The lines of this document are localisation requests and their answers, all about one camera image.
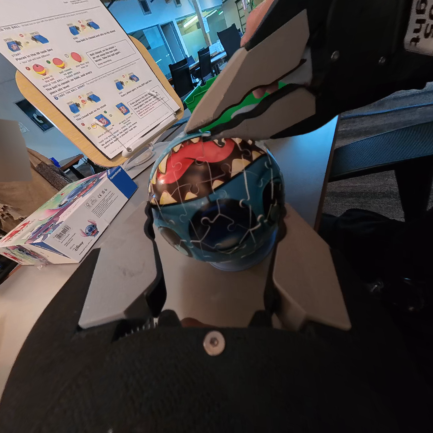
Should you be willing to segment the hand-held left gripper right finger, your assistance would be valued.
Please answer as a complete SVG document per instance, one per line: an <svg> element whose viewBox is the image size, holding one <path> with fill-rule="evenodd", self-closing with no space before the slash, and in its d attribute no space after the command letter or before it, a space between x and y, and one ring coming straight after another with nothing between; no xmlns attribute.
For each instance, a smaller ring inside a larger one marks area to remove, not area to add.
<svg viewBox="0 0 433 433"><path fill-rule="evenodd" d="M271 283L280 296L276 316L283 327L300 331L316 322L348 331L351 322L328 244L288 203L276 244Z"/></svg>

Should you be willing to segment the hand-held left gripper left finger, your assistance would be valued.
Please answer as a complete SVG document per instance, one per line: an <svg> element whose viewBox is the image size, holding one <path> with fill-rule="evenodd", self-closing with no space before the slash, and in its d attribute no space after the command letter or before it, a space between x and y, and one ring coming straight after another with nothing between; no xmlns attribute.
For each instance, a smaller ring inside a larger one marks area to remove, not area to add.
<svg viewBox="0 0 433 433"><path fill-rule="evenodd" d="M152 207L143 202L101 244L80 328L159 316L167 293L153 224Z"/></svg>

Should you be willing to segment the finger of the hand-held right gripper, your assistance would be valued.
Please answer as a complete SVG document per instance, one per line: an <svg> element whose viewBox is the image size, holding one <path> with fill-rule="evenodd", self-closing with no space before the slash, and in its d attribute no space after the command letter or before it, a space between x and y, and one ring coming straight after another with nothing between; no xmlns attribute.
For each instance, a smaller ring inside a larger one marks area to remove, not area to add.
<svg viewBox="0 0 433 433"><path fill-rule="evenodd" d="M269 8L248 43L230 58L223 74L246 90L268 86L306 65L303 57L310 36L306 8Z"/></svg>
<svg viewBox="0 0 433 433"><path fill-rule="evenodd" d="M304 86L288 84L258 104L236 111L230 121L211 128L210 136L268 139L315 112L316 97Z"/></svg>

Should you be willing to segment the blue puzzle ball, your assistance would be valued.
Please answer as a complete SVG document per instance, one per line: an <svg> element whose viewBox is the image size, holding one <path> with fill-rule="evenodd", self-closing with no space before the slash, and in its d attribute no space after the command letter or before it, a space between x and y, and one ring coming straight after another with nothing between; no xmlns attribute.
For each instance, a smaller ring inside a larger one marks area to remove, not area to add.
<svg viewBox="0 0 433 433"><path fill-rule="evenodd" d="M160 235L183 255L232 272L271 252L284 199L283 175L262 140L181 133L148 184Z"/></svg>

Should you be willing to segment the white blue puzzle box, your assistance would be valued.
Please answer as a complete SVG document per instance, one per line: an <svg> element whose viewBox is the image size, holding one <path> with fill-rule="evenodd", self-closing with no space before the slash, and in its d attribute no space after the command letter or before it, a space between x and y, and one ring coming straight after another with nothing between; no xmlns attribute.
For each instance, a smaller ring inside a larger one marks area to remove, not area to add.
<svg viewBox="0 0 433 433"><path fill-rule="evenodd" d="M121 166L65 186L0 241L20 265L79 263L137 190Z"/></svg>

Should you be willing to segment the person's right hand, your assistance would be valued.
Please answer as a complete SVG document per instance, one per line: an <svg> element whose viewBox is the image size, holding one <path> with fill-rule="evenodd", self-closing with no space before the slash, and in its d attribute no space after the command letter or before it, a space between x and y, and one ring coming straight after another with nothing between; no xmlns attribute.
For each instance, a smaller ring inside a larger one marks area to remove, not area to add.
<svg viewBox="0 0 433 433"><path fill-rule="evenodd" d="M273 0L262 1L248 15L248 18L246 20L246 31L241 39L241 47L245 46L246 43L251 39L252 35L257 30L257 27L266 15L268 9L272 6L273 2Z"/></svg>

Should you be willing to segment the black office chair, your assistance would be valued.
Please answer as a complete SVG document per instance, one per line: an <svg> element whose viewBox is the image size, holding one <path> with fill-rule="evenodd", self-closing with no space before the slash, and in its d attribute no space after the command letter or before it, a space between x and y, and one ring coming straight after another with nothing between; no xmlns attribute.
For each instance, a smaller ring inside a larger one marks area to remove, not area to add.
<svg viewBox="0 0 433 433"><path fill-rule="evenodd" d="M182 99L185 98L193 89L193 81L187 63L187 58L173 64L169 64L171 82L176 94Z"/></svg>
<svg viewBox="0 0 433 433"><path fill-rule="evenodd" d="M210 60L210 48L206 47L198 51L199 70L198 78L200 84L206 84L208 77L214 77L214 71Z"/></svg>
<svg viewBox="0 0 433 433"><path fill-rule="evenodd" d="M229 62L233 54L240 48L241 36L239 30L233 23L230 27L217 32L217 36L226 52L225 62Z"/></svg>

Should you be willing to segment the green crate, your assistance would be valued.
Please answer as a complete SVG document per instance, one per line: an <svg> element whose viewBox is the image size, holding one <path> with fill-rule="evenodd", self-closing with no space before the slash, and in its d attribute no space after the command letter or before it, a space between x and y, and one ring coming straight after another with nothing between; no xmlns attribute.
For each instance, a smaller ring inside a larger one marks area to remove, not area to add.
<svg viewBox="0 0 433 433"><path fill-rule="evenodd" d="M263 85L246 90L246 84L237 78L228 84L221 74L193 90L186 98L192 115L184 132L208 140L235 137L263 140L277 134L285 122L279 109L286 107L289 95L302 86L280 84L272 95L255 98L253 91Z"/></svg>

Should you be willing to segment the person's black clothing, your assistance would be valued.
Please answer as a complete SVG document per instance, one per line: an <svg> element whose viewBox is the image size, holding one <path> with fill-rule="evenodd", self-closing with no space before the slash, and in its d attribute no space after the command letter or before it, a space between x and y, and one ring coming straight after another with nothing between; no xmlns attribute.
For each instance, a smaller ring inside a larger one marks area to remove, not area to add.
<svg viewBox="0 0 433 433"><path fill-rule="evenodd" d="M432 208L403 222L362 209L323 214L352 320L355 371L394 422L382 432L432 432Z"/></svg>

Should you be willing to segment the white document stand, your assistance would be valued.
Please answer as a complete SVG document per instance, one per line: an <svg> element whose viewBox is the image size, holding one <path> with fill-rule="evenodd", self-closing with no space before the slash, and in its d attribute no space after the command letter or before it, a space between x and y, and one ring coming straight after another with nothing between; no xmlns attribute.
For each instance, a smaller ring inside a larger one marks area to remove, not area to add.
<svg viewBox="0 0 433 433"><path fill-rule="evenodd" d="M138 165L141 165L148 160L152 159L154 157L155 151L154 151L154 143L151 142L144 146L140 151L136 152L133 156L127 159L122 164L122 168L125 171L128 171L132 169L133 167L136 167Z"/></svg>

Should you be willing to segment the brown cardboard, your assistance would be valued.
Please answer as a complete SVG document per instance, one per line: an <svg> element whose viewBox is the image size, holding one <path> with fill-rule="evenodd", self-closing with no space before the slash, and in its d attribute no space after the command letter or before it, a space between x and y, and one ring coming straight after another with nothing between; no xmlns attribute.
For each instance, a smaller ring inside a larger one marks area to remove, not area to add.
<svg viewBox="0 0 433 433"><path fill-rule="evenodd" d="M1 237L72 182L52 160L30 148L27 148L27 152L31 180L0 184Z"/></svg>

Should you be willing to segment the printed instruction sheet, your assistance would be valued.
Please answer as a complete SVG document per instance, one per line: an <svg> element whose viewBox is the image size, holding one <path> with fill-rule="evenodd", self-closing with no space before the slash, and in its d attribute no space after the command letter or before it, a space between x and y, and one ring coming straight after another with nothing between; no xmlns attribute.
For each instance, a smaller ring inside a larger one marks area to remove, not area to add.
<svg viewBox="0 0 433 433"><path fill-rule="evenodd" d="M1 53L112 159L181 110L101 1L1 1Z"/></svg>

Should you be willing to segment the wooden document board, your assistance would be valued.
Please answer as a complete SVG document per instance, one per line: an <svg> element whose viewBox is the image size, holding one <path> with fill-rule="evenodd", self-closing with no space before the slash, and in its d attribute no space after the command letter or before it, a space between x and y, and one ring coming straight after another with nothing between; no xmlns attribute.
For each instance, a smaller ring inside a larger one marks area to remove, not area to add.
<svg viewBox="0 0 433 433"><path fill-rule="evenodd" d="M98 165L113 167L181 119L180 98L144 46L91 21L13 32L6 49L19 90Z"/></svg>

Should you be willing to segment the black wall sign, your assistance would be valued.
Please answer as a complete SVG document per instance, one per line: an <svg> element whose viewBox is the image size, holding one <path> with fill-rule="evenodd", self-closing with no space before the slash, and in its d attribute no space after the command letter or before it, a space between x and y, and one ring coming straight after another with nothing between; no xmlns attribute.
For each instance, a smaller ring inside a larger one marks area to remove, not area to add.
<svg viewBox="0 0 433 433"><path fill-rule="evenodd" d="M28 100L22 99L15 102L15 105L42 131L47 132L53 129L54 124Z"/></svg>

